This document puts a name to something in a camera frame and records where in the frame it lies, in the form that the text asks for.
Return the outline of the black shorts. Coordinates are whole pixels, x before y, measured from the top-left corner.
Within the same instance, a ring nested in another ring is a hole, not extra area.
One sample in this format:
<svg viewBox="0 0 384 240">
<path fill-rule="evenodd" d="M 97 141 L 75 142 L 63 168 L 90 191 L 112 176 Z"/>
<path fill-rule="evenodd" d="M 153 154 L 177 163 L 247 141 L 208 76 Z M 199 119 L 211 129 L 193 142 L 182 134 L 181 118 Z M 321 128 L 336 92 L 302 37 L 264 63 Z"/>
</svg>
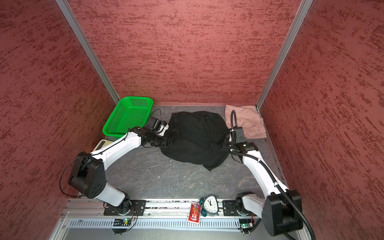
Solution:
<svg viewBox="0 0 384 240">
<path fill-rule="evenodd" d="M 165 132 L 169 144 L 160 149 L 163 155 L 175 161 L 202 165 L 212 171 L 229 155 L 222 149 L 229 132 L 224 119 L 217 113 L 173 113 Z"/>
</svg>

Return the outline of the pink shorts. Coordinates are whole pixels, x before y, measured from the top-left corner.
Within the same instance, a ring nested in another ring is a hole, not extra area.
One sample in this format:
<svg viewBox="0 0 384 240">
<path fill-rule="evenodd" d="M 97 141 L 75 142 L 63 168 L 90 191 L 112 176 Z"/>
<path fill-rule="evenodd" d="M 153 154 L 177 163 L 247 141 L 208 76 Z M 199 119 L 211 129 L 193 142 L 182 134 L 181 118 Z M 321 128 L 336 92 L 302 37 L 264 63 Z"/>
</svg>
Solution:
<svg viewBox="0 0 384 240">
<path fill-rule="evenodd" d="M 236 107 L 226 105 L 225 122 L 231 128 L 231 112 L 235 110 L 237 116 L 237 126 L 242 127 L 247 139 L 263 139 L 267 137 L 264 120 L 256 111 L 255 106 Z"/>
</svg>

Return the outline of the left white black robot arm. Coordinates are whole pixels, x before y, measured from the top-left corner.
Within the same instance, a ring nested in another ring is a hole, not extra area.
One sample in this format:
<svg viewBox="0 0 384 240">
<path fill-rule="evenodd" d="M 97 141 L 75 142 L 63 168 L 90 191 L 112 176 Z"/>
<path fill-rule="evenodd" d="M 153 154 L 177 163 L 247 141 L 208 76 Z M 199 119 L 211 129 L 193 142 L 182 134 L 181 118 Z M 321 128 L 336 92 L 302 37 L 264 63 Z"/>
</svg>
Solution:
<svg viewBox="0 0 384 240">
<path fill-rule="evenodd" d="M 134 210 L 127 193 L 113 187 L 106 180 L 105 171 L 128 152 L 150 144 L 152 147 L 166 147 L 169 144 L 165 132 L 168 126 L 161 125 L 159 130 L 148 126 L 134 127 L 120 139 L 107 147 L 91 153 L 81 152 L 74 159 L 68 184 L 89 199 L 97 199 L 107 204 L 119 215 Z"/>
</svg>

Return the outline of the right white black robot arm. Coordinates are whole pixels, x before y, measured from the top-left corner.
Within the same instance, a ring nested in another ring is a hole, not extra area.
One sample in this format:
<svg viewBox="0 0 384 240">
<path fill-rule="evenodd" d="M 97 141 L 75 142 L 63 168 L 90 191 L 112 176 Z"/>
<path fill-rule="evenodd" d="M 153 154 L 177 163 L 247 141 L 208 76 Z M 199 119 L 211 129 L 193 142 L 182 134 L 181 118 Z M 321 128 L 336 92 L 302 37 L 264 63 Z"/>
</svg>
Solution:
<svg viewBox="0 0 384 240">
<path fill-rule="evenodd" d="M 257 220 L 251 219 L 241 224 L 244 233 L 250 234 L 262 223 L 272 237 L 283 235 L 289 240 L 294 239 L 292 233 L 304 227 L 300 194 L 296 190 L 289 190 L 278 179 L 254 143 L 245 140 L 231 142 L 226 137 L 222 148 L 240 159 L 251 171 L 263 192 L 263 197 L 252 192 L 243 192 L 233 201 L 223 201 L 224 214 L 258 217 Z"/>
</svg>

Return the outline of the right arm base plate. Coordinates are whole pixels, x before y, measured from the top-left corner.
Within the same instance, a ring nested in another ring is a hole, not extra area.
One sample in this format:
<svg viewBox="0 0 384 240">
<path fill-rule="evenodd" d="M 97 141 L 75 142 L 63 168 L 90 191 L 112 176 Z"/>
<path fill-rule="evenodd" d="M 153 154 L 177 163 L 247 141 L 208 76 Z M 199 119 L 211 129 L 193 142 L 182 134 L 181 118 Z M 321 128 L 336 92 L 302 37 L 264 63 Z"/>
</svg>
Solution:
<svg viewBox="0 0 384 240">
<path fill-rule="evenodd" d="M 237 200 L 224 200 L 223 211 L 224 216 L 239 216 L 250 217 L 254 215 L 256 217 L 262 217 L 262 211 L 265 201 L 259 201 L 251 198 L 242 198 Z"/>
</svg>

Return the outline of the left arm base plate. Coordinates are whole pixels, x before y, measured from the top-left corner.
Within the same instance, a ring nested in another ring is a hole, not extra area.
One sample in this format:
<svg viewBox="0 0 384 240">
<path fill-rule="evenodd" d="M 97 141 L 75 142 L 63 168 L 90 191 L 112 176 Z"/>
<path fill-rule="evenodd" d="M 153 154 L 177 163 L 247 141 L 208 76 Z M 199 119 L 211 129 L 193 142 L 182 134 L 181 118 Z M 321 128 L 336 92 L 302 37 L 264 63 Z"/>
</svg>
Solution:
<svg viewBox="0 0 384 240">
<path fill-rule="evenodd" d="M 110 204 L 104 203 L 104 216 L 143 216 L 146 208 L 146 200 L 130 200 L 124 202 L 124 207 L 114 207 Z"/>
</svg>

